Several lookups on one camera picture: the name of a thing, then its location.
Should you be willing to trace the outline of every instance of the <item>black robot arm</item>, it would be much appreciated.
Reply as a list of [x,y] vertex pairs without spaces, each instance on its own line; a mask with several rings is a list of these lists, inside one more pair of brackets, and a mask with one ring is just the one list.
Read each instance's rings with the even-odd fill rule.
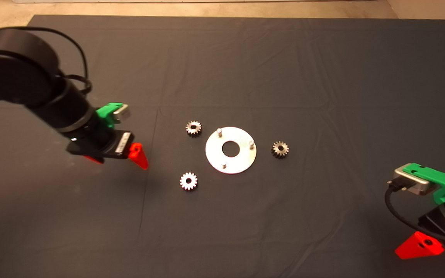
[[[49,31],[73,42],[83,57],[85,76],[65,75],[59,69],[56,52],[43,39],[23,31]],[[70,79],[85,82],[78,90]],[[81,47],[67,35],[36,27],[0,29],[0,100],[21,104],[57,132],[69,139],[67,151],[103,163],[104,158],[131,158],[143,151],[133,145],[134,135],[115,130],[85,99],[92,85]],[[146,169],[146,159],[141,165]]]

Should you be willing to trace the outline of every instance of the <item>metal gear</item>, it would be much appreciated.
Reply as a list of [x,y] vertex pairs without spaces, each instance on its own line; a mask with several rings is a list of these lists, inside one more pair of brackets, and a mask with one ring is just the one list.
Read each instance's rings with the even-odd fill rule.
[[277,141],[272,145],[272,155],[277,158],[284,158],[289,153],[289,146],[283,141]]
[[187,123],[187,133],[190,136],[199,136],[202,132],[202,125],[198,121],[191,121]]
[[186,191],[194,190],[197,183],[198,178],[193,173],[185,173],[180,179],[180,185]]

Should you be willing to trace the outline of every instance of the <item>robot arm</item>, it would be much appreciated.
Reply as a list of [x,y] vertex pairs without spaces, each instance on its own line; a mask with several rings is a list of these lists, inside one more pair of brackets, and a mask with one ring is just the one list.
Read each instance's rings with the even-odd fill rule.
[[[127,105],[112,103],[101,108],[107,112],[100,114],[85,99],[84,93],[90,91],[92,85],[87,80],[84,55],[83,61],[84,78],[66,76],[59,69],[55,51],[40,37],[23,30],[0,29],[0,100],[25,106],[68,138],[69,153],[83,155],[100,163],[104,162],[104,158],[131,158],[147,169],[148,162],[141,144],[133,143],[133,133],[115,130],[109,121],[120,115],[114,112],[124,112]],[[78,90],[70,79],[84,81],[85,92]]]
[[[385,202],[389,211],[398,220],[419,231],[397,248],[396,253],[403,259],[440,254],[431,253],[431,249],[437,250],[433,244],[437,240],[445,244],[445,173],[420,164],[408,163],[394,171],[394,179],[389,181],[388,185]],[[392,193],[400,190],[422,196],[433,193],[438,206],[418,218],[418,225],[415,225],[401,216],[391,204]]]

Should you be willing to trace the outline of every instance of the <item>green 3d-printed bracket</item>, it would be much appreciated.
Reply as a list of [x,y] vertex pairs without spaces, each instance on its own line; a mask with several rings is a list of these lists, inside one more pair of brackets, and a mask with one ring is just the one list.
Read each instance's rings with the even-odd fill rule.
[[417,163],[411,163],[404,167],[403,172],[440,185],[440,188],[434,192],[434,201],[436,204],[445,203],[445,173]]
[[114,111],[120,109],[121,106],[123,106],[122,102],[109,102],[105,106],[97,109],[95,112],[97,112],[99,118],[103,118],[104,121],[106,121],[109,128],[114,128],[113,113]]

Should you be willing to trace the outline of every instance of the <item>black cable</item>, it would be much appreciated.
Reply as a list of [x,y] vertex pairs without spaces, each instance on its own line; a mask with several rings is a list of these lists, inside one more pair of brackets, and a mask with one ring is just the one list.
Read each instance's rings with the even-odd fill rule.
[[415,230],[420,231],[428,236],[431,236],[434,239],[438,239],[439,241],[445,242],[445,236],[431,232],[431,231],[427,230],[426,228],[421,227],[419,225],[415,225],[415,224],[411,223],[409,220],[407,220],[406,218],[404,218],[403,216],[401,216],[394,209],[394,207],[391,204],[391,195],[392,195],[393,190],[394,190],[394,188],[392,186],[389,186],[389,188],[387,188],[386,194],[384,195],[384,200],[386,202],[387,209],[389,209],[389,211],[392,213],[392,215],[394,215],[394,217],[396,217],[399,221],[403,222],[408,227],[411,227],[412,229],[415,229]]
[[50,32],[57,35],[60,35],[61,37],[64,37],[65,39],[69,40],[80,52],[80,55],[82,56],[82,62],[83,62],[83,76],[85,79],[88,80],[88,65],[87,65],[87,59],[85,58],[85,53],[83,52],[83,49],[81,46],[76,42],[74,39],[69,37],[69,35],[62,33],[58,30],[54,30],[51,28],[46,27],[31,27],[31,26],[14,26],[14,27],[2,27],[1,30],[7,30],[7,29],[16,29],[16,30],[24,30],[24,31],[41,31],[41,32]]

